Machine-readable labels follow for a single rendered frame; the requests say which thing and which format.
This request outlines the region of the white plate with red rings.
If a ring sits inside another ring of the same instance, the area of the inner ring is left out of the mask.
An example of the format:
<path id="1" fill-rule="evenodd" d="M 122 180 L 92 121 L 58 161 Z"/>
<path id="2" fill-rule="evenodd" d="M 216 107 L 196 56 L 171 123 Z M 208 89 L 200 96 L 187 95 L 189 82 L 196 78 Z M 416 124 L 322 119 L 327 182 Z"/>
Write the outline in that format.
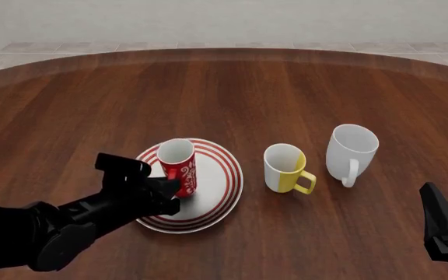
<path id="1" fill-rule="evenodd" d="M 236 206 L 243 191 L 243 172 L 236 157 L 206 139 L 190 139 L 195 147 L 195 194 L 180 200 L 174 215 L 138 219 L 146 228 L 161 233 L 195 233 L 224 219 Z"/>

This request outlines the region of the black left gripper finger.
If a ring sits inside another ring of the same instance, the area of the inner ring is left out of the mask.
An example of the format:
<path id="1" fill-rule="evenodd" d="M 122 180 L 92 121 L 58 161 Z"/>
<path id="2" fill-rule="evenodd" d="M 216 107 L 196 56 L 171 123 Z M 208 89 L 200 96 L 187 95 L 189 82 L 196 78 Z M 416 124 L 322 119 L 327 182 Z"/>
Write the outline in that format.
<path id="1" fill-rule="evenodd" d="M 150 187 L 160 193 L 166 199 L 172 199 L 180 190 L 179 179 L 168 179 L 167 177 L 153 177 L 149 179 Z"/>
<path id="2" fill-rule="evenodd" d="M 156 205 L 156 215 L 173 216 L 180 211 L 180 200 L 172 199 L 160 202 Z"/>

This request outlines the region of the white and yellow mug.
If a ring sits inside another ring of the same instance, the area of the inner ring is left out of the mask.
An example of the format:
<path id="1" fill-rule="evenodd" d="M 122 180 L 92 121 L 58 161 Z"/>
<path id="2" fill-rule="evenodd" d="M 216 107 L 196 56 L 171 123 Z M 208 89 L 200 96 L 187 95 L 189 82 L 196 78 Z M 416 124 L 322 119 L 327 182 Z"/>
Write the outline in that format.
<path id="1" fill-rule="evenodd" d="M 299 191 L 309 195 L 317 178 L 305 171 L 306 156 L 290 144 L 274 144 L 264 151 L 264 181 L 271 191 Z"/>

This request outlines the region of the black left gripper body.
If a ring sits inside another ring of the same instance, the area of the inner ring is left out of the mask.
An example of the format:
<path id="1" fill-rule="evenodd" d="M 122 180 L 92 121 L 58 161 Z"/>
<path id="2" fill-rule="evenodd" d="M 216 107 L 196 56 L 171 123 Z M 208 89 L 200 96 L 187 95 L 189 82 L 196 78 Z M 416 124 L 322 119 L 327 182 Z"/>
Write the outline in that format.
<path id="1" fill-rule="evenodd" d="M 162 177 L 135 179 L 120 174 L 105 173 L 102 179 L 102 195 L 109 208 L 119 212 L 129 209 L 138 218 L 163 213 L 163 197 L 159 187 Z"/>

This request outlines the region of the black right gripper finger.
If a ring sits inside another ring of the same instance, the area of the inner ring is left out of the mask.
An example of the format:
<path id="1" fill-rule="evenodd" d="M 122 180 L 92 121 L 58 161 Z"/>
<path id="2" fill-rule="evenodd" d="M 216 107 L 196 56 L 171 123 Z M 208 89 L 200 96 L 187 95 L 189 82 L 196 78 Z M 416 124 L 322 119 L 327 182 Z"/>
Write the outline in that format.
<path id="1" fill-rule="evenodd" d="M 419 194 L 425 214 L 424 237 L 448 236 L 448 201 L 432 182 L 425 183 Z"/>

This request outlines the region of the red patterned mug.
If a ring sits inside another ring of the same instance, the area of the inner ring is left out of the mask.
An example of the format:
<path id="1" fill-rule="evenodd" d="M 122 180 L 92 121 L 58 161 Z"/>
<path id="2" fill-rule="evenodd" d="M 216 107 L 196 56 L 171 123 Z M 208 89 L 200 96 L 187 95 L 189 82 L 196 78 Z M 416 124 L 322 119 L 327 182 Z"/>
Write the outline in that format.
<path id="1" fill-rule="evenodd" d="M 168 179 L 178 179 L 178 198 L 188 198 L 197 188 L 195 147 L 189 139 L 175 138 L 161 144 L 156 157 Z"/>

